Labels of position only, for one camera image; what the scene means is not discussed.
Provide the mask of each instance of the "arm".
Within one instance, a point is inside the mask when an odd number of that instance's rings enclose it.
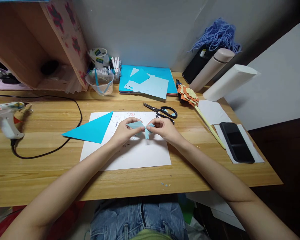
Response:
[[[185,140],[166,118],[147,127],[173,145],[229,204],[252,239],[299,239],[237,176]]]
[[[120,122],[105,145],[75,165],[43,190],[11,223],[0,239],[44,239],[51,225],[71,205],[83,187],[130,137],[144,130],[131,129],[127,118]]]

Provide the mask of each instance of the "hand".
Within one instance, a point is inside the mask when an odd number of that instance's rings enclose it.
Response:
[[[139,127],[136,129],[132,129],[131,127],[128,127],[127,124],[141,121],[138,118],[129,117],[123,121],[121,121],[117,127],[116,132],[112,136],[109,142],[114,142],[118,146],[122,146],[125,144],[133,135],[136,135],[137,133],[144,131],[144,127]]]
[[[172,145],[184,139],[168,118],[154,118],[147,125],[150,123],[152,123],[154,127],[149,126],[147,129],[155,134],[159,134]]]

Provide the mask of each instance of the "jeans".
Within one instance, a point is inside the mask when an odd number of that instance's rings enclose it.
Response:
[[[177,195],[106,200],[94,213],[90,239],[128,240],[143,229],[188,240]]]

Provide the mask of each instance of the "plastic cup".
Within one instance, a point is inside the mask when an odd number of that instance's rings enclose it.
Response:
[[[108,96],[113,91],[114,75],[110,70],[98,69],[97,82],[95,77],[95,70],[91,70],[86,75],[86,82],[101,96]]]

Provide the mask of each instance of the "wooden desk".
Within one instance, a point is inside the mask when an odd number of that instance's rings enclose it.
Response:
[[[173,77],[185,84],[181,73],[173,73]],[[192,107],[181,106],[176,97],[167,97],[166,103],[162,104],[145,96],[120,95],[118,89],[119,86],[115,85],[113,94],[108,97],[98,96],[93,91],[75,95],[48,91],[4,91],[0,94],[58,94],[75,98],[83,114],[83,124],[89,121],[91,112],[150,111],[142,106],[143,102],[157,107],[167,105],[178,112],[175,126],[181,134],[236,174],[248,186],[282,184],[256,145],[265,163],[232,164],[226,151],[221,148],[196,111]],[[14,101],[22,99],[0,97],[0,103]],[[59,147],[65,141],[61,134],[73,129],[79,122],[79,112],[72,101],[47,98],[44,101],[31,99],[31,102],[34,113],[25,121],[25,137],[17,148],[21,156],[39,155]],[[227,102],[224,99],[218,102],[233,122],[239,124],[240,121]],[[24,160],[12,154],[10,140],[0,130],[0,207],[28,204],[57,177],[79,162],[82,146],[83,141],[71,139],[66,146],[53,154]],[[83,191],[81,200],[210,190],[198,172],[171,145],[168,144],[168,147],[172,165],[99,172],[91,180],[90,187]]]

